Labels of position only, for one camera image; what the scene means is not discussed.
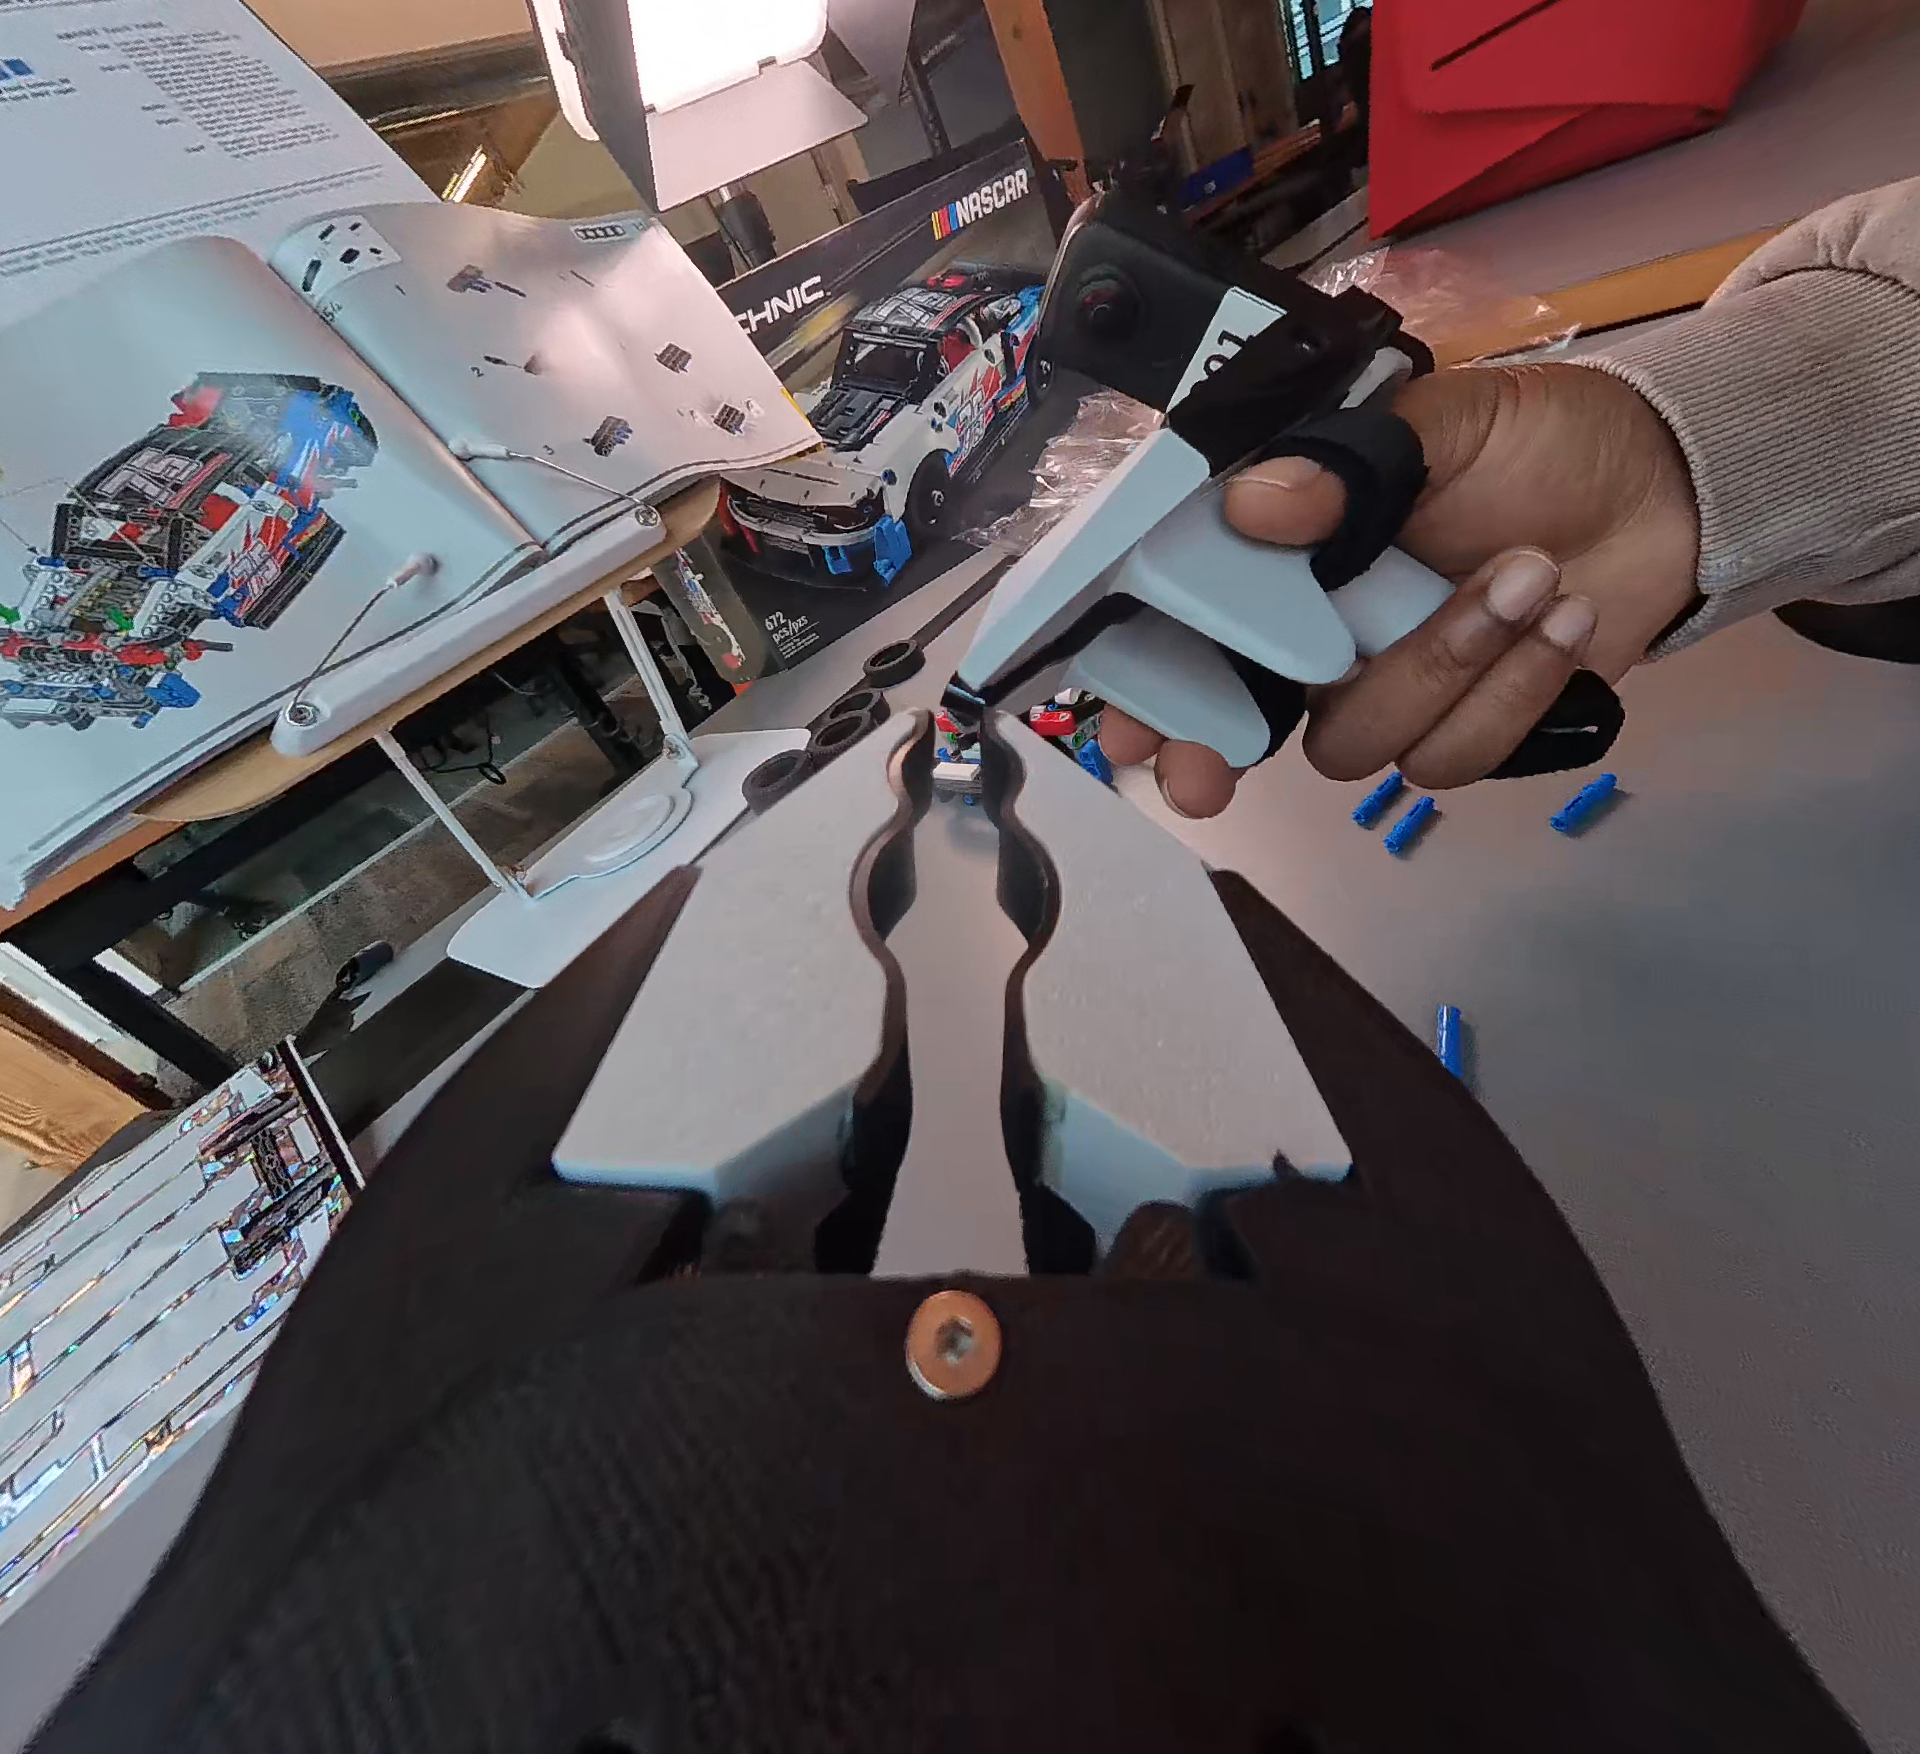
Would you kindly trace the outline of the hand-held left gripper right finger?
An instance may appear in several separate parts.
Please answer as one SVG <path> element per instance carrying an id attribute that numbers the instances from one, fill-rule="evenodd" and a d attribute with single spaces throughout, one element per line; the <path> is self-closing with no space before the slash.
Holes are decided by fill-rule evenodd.
<path id="1" fill-rule="evenodd" d="M 1212 870 L 1007 714 L 979 731 L 1005 983 L 1000 1122 L 1027 1257 L 1105 1257 L 1148 1207 L 1201 1214 L 1353 1167 Z"/>

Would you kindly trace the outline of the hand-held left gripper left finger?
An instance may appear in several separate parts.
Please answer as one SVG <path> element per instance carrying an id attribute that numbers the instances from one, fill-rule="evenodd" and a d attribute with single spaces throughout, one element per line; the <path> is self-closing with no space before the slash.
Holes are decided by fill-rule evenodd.
<path id="1" fill-rule="evenodd" d="M 552 1169 L 765 1214 L 784 1257 L 873 1262 L 903 1158 L 905 1002 L 931 716 L 900 710 L 698 869 Z"/>

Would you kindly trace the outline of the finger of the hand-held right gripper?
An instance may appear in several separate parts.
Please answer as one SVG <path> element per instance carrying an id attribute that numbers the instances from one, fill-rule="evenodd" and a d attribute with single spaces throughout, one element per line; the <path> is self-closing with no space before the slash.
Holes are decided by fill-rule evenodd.
<path id="1" fill-rule="evenodd" d="M 1212 476 L 1168 426 L 1133 447 L 996 585 L 953 671 L 953 707 L 1016 701 L 1144 609 L 1189 622 Z"/>

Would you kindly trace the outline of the brick-built toy race car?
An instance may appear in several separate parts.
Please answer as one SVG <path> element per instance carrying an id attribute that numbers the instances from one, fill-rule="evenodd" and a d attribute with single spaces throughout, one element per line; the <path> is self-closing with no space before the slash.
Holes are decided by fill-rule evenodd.
<path id="1" fill-rule="evenodd" d="M 1061 689 L 1043 703 L 1019 710 L 1019 723 L 1055 752 L 1071 759 L 1096 782 L 1115 784 L 1115 771 L 1099 743 L 1107 703 L 1083 689 Z M 934 792 L 978 807 L 983 790 L 978 721 L 942 707 L 934 712 L 929 782 Z"/>

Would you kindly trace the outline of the person's right forearm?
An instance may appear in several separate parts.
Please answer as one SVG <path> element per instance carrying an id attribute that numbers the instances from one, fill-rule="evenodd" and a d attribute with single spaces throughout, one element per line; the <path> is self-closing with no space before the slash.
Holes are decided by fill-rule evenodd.
<path id="1" fill-rule="evenodd" d="M 1916 179 L 1800 218 L 1691 314 L 1581 365 L 1644 399 L 1691 484 L 1695 602 L 1650 656 L 1801 600 L 1916 598 Z"/>

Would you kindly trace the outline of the person's right hand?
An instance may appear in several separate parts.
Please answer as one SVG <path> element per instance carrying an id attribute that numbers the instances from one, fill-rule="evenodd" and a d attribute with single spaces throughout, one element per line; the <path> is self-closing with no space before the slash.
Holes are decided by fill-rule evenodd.
<path id="1" fill-rule="evenodd" d="M 1666 423 L 1570 365 L 1459 369 L 1400 389 L 1426 488 L 1400 546 L 1451 597 L 1307 703 L 1332 782 L 1488 780 L 1576 673 L 1618 685 L 1695 605 L 1699 522 Z"/>

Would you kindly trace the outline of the background storage shelf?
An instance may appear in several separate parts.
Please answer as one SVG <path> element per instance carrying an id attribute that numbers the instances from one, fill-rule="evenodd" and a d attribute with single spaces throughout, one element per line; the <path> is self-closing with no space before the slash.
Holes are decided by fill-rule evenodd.
<path id="1" fill-rule="evenodd" d="M 1359 191 L 1363 167 L 1353 161 L 1359 110 L 1339 73 L 1307 78 L 1307 121 L 1301 128 L 1244 144 L 1185 173 L 1178 143 L 1188 128 L 1191 99 L 1193 86 L 1178 84 L 1153 131 L 1103 168 L 1089 164 L 1088 183 L 1098 191 L 1118 191 L 1208 240 L 1256 259 L 1301 235 Z"/>

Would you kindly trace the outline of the silver monitor stand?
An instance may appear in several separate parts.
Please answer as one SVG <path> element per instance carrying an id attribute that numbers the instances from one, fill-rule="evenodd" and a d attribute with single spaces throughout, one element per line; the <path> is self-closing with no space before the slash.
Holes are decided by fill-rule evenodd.
<path id="1" fill-rule="evenodd" d="M 377 744 L 488 878 L 491 901 L 447 942 L 447 956 L 470 970 L 528 991 L 556 980 L 663 878 L 689 870 L 750 815 L 753 773 L 803 746 L 800 728 L 694 739 L 623 600 L 630 579 L 670 564 L 701 531 L 716 494 L 717 483 L 708 479 L 661 503 L 630 500 L 612 522 L 515 580 L 345 658 L 345 646 L 375 609 L 404 591 L 421 591 L 437 575 L 436 557 L 407 557 L 277 712 L 270 741 L 284 759 L 315 764 L 328 751 L 349 751 L 364 741 Z M 414 767 L 398 726 L 583 606 L 610 614 L 659 723 L 661 754 L 559 831 L 539 854 L 505 865 Z"/>

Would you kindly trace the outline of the Lego set box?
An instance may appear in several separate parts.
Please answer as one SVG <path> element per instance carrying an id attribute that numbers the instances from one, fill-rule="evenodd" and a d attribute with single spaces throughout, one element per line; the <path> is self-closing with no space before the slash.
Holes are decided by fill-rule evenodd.
<path id="1" fill-rule="evenodd" d="M 974 553 L 1071 411 L 1038 355 L 1065 183 L 1009 125 L 868 187 L 720 297 L 819 439 L 722 483 L 689 558 L 748 654 L 793 666 Z"/>

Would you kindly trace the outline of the pile of clear plastic bags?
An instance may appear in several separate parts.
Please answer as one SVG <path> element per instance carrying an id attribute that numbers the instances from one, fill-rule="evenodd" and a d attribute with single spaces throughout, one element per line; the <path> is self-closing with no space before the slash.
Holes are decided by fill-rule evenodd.
<path id="1" fill-rule="evenodd" d="M 1430 242 L 1328 254 L 1299 278 L 1332 299 L 1361 290 L 1389 305 L 1436 363 L 1555 357 L 1572 345 L 1574 322 L 1557 302 Z M 1123 390 L 1115 371 L 1071 371 L 1063 345 L 1033 357 L 1027 382 L 1033 399 L 1003 456 L 947 519 L 967 549 L 1029 550 L 1162 425 L 1157 399 Z"/>

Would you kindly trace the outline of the tan wooden board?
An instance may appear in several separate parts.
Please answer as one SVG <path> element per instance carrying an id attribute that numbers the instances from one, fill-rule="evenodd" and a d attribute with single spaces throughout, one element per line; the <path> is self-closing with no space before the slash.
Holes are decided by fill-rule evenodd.
<path id="1" fill-rule="evenodd" d="M 1550 355 L 1702 307 L 1776 235 L 1776 229 L 1750 231 L 1554 288 L 1508 288 L 1463 276 L 1410 312 L 1406 326 L 1438 369 Z"/>

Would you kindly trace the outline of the sticker sheet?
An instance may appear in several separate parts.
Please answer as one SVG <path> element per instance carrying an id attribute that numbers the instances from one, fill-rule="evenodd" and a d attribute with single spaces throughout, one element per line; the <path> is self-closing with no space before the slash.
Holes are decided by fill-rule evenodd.
<path id="1" fill-rule="evenodd" d="M 6 1620 L 237 1410 L 364 1184 L 282 1043 L 3 1240 Z"/>

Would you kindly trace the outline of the open instruction booklet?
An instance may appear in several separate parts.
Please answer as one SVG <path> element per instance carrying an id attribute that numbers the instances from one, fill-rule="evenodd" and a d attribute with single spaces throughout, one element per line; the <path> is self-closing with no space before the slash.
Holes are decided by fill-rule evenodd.
<path id="1" fill-rule="evenodd" d="M 195 235 L 3 329 L 3 906 L 274 733 L 386 712 L 819 444 L 648 216 Z"/>

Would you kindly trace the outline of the white printed instruction board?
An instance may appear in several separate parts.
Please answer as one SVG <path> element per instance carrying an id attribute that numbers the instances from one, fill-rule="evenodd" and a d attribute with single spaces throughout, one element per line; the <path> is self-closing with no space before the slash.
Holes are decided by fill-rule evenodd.
<path id="1" fill-rule="evenodd" d="M 2 0 L 3 322 L 183 239 L 425 200 L 243 0 Z"/>

